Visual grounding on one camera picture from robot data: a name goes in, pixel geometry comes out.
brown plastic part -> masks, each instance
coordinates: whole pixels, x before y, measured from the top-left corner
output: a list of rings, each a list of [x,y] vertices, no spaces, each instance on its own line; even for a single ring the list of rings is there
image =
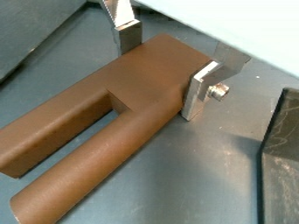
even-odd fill
[[[209,60],[176,39],[160,35],[99,69],[31,112],[39,117],[39,122],[44,119],[49,125],[52,116],[48,112],[44,114],[47,109],[51,109],[53,116],[61,117],[61,120],[68,114],[83,116],[88,113],[92,116],[93,108],[97,108],[100,116],[113,108],[119,117],[12,197],[11,206],[20,223],[55,223],[71,210],[177,114],[183,107],[183,95],[189,77]],[[84,119],[83,121],[84,125],[80,122],[76,122],[76,125],[85,126],[88,122]],[[12,137],[19,135],[17,129],[11,135]]]

